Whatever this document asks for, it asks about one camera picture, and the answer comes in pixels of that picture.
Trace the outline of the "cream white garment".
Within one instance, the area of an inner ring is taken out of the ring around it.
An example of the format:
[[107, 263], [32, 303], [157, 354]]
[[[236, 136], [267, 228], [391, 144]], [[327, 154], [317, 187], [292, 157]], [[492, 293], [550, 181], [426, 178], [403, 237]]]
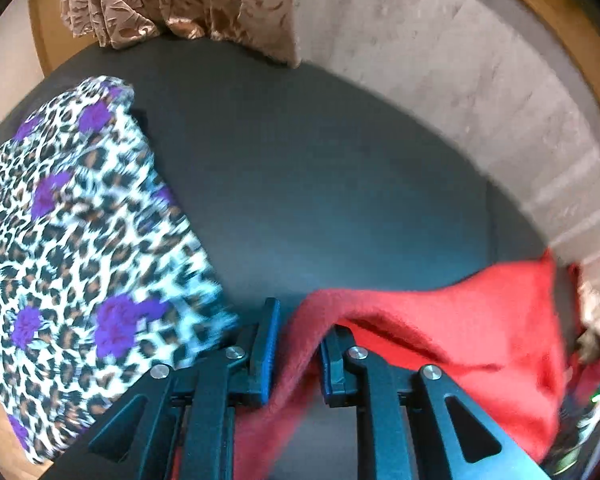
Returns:
[[578, 287], [583, 333], [577, 339], [577, 354], [583, 364], [600, 359], [600, 293], [589, 282]]

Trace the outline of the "bright red fuzzy sweater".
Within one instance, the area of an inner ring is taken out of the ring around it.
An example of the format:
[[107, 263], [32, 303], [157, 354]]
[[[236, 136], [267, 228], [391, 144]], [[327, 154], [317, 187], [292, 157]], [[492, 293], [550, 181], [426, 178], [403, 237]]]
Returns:
[[566, 390], [555, 271], [552, 254], [544, 252], [432, 292], [312, 292], [280, 335], [270, 402], [238, 412], [235, 478], [270, 472], [317, 387], [315, 352], [335, 324], [391, 365], [440, 366], [540, 462], [557, 436]]

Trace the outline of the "brown floral curtain left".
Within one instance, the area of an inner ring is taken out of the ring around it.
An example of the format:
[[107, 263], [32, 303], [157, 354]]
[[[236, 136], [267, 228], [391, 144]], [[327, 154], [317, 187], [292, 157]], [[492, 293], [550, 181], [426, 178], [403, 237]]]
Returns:
[[73, 36], [92, 35], [123, 49], [164, 32], [194, 40], [231, 41], [296, 67], [296, 0], [60, 0]]

